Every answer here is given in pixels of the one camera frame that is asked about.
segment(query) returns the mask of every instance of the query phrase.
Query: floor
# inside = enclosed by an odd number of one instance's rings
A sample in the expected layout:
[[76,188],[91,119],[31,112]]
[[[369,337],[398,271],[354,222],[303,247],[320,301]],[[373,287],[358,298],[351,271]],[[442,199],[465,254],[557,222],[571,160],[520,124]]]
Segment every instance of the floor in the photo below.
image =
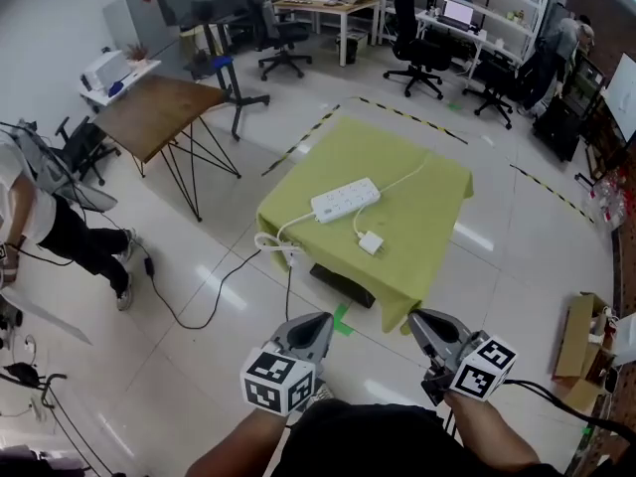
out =
[[[479,101],[462,96],[463,81],[450,72],[443,74],[443,101],[425,88],[405,98],[402,80],[381,76],[385,69],[400,67],[390,48],[368,48],[344,69],[338,67],[333,45],[325,37],[312,38],[297,50],[315,57],[312,66],[301,66],[304,79],[281,68],[262,82],[256,60],[266,53],[237,57],[241,90],[270,93],[271,105],[245,111],[240,143],[228,134],[231,107],[205,115],[243,177],[236,180],[195,163],[204,219],[200,224],[160,159],[149,164],[143,181],[126,154],[107,164],[104,189],[119,201],[108,215],[122,227],[135,227],[143,237],[155,260],[157,285],[182,321],[199,324],[210,316],[221,278],[254,252],[259,202],[340,115],[350,115],[472,170],[475,196],[464,203],[424,305],[459,317],[472,330],[483,328],[513,343],[521,354],[513,376],[551,387],[567,299],[580,290],[612,298],[611,245],[598,225],[511,165],[584,207],[585,192],[573,180],[586,168],[581,147],[571,163],[561,164],[521,116],[512,115],[511,131],[493,111],[476,118],[472,112]],[[446,127],[468,144],[361,102],[358,96]],[[334,116],[290,160],[261,177],[336,104],[341,107]],[[201,128],[195,132],[212,146]],[[108,226],[100,216],[88,218],[94,227]],[[397,331],[382,333],[377,305],[367,310],[352,303],[317,283],[308,275],[308,266],[303,262],[294,272],[290,315],[333,312],[344,304],[349,309],[343,322],[354,329],[350,336],[334,335],[324,362],[324,378],[336,396],[354,403],[430,406],[419,385],[428,361],[414,341]],[[239,368],[249,350],[260,346],[284,320],[286,275],[267,256],[257,256],[226,282],[210,325],[191,332],[176,325],[155,296],[141,253],[130,267],[135,302],[122,314],[114,309],[102,279],[75,265],[59,268],[24,258],[17,287],[33,302],[80,327],[92,346],[33,316],[27,317],[20,334],[35,336],[41,373],[69,376],[55,383],[56,394],[111,470],[132,476],[180,476],[249,412],[239,394]],[[29,359],[23,345],[16,346],[15,357]],[[6,365],[10,353],[1,352],[0,359]],[[5,394],[5,389],[2,411],[24,409],[27,398]],[[581,437],[581,422],[512,387],[500,388],[492,401],[542,460],[561,471],[566,468]],[[447,408],[439,411],[446,415]],[[5,419],[0,427],[3,444],[27,441],[53,451],[69,450],[50,417],[37,424],[25,415]],[[88,459],[106,475],[92,456]]]

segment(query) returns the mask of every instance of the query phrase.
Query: sneaker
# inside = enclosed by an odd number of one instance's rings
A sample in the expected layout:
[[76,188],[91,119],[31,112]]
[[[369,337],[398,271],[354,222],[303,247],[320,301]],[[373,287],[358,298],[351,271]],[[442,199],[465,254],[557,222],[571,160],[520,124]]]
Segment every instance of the sneaker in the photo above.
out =
[[307,400],[307,404],[305,408],[311,407],[312,404],[318,401],[322,401],[324,399],[334,399],[334,393],[331,392],[331,389],[327,387],[327,384],[322,380],[318,379],[317,384],[320,384],[318,390],[314,393],[312,397]]
[[132,305],[132,274],[128,274],[128,286],[126,291],[117,297],[117,310],[127,311]]
[[121,252],[117,255],[117,260],[122,265],[128,262],[130,256],[132,256],[139,245],[139,237],[137,236],[137,232],[135,230],[124,230],[124,232],[126,233],[126,237],[128,238],[128,247],[124,252]]
[[525,116],[526,118],[533,118],[533,117],[534,117],[534,115],[533,115],[533,109],[532,109],[532,108],[530,108],[530,109],[525,109],[525,108],[524,108],[524,106],[523,106],[522,104],[519,104],[519,105],[517,106],[517,112],[518,112],[520,115]]

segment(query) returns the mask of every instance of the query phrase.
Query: laptop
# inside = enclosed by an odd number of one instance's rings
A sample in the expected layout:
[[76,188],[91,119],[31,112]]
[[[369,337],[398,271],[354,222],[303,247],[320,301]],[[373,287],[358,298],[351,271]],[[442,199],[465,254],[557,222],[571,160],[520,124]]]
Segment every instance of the laptop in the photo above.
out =
[[437,21],[467,32],[473,19],[473,9],[467,5],[444,0],[444,12]]

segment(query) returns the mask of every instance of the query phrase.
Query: black office chair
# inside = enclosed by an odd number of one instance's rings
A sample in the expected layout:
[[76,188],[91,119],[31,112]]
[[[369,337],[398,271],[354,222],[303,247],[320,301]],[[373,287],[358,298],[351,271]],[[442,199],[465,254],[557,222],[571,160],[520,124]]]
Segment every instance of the black office chair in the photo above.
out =
[[265,67],[265,63],[271,63],[262,73],[260,78],[267,81],[267,74],[278,66],[290,66],[293,68],[299,78],[303,78],[305,73],[294,64],[296,60],[304,60],[307,64],[313,62],[309,55],[291,55],[289,50],[294,49],[294,44],[309,39],[309,34],[305,26],[295,21],[276,22],[276,14],[274,13],[271,2],[267,0],[247,0],[249,10],[253,18],[254,35],[256,37],[256,50],[262,51],[268,48],[275,48],[278,53],[274,57],[260,59],[258,66]]
[[450,67],[450,55],[444,52],[439,45],[417,39],[417,21],[415,20],[415,0],[395,0],[397,16],[397,39],[394,44],[394,55],[399,60],[410,62],[407,71],[386,71],[384,77],[387,80],[390,75],[407,76],[408,82],[404,95],[410,97],[410,88],[416,81],[424,84],[437,93],[438,99],[444,95],[431,80],[441,84],[439,76],[429,74],[431,70],[446,71]]
[[494,55],[482,53],[482,61],[475,70],[473,76],[478,80],[482,80],[486,87],[483,91],[474,90],[472,88],[464,88],[462,93],[474,93],[485,99],[485,102],[475,109],[475,114],[479,114],[488,106],[495,106],[506,119],[506,129],[512,129],[513,124],[510,122],[510,117],[504,111],[504,108],[508,113],[513,112],[513,107],[503,100],[503,96],[513,87],[515,84],[515,71],[511,62],[496,52]]
[[88,117],[79,123],[71,136],[65,129],[68,121],[69,118],[66,117],[56,131],[56,136],[62,135],[64,139],[64,148],[52,148],[53,152],[64,161],[71,173],[79,174],[80,180],[84,179],[88,170],[92,170],[99,185],[103,186],[105,181],[97,170],[96,163],[112,153],[119,156],[121,151],[102,143],[106,134],[96,125],[88,123]]

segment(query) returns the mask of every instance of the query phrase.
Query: power strip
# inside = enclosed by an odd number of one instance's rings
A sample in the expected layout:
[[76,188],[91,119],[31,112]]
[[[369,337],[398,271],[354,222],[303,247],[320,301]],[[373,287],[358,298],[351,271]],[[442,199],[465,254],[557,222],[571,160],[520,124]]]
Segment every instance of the power strip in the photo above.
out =
[[311,199],[311,208],[320,223],[330,223],[380,199],[371,179],[362,179]]

